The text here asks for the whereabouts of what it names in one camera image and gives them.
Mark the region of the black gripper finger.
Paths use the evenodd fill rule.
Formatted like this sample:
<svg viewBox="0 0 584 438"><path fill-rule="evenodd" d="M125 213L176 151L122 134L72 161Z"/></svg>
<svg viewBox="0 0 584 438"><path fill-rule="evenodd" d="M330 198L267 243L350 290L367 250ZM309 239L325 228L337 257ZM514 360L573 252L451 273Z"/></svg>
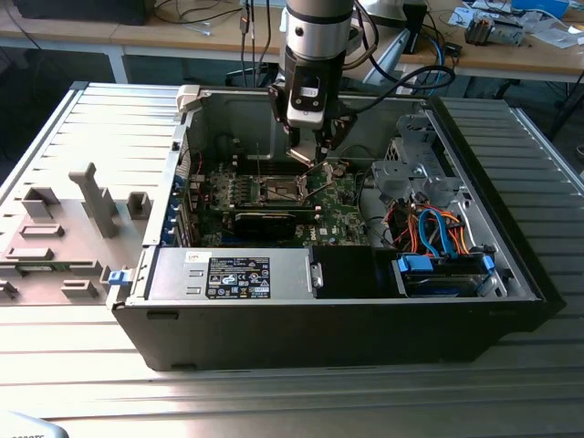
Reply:
<svg viewBox="0 0 584 438"><path fill-rule="evenodd" d="M288 98L284 82L274 82L267 87L271 110L276 122L282 125L287 135L286 151L298 146L300 142L300 129L294 128L287 119Z"/></svg>
<svg viewBox="0 0 584 438"><path fill-rule="evenodd" d="M323 126L317 130L318 161L324 161L330 151L336 150L346 140L357 119L356 111L348 109L331 120L324 120Z"/></svg>

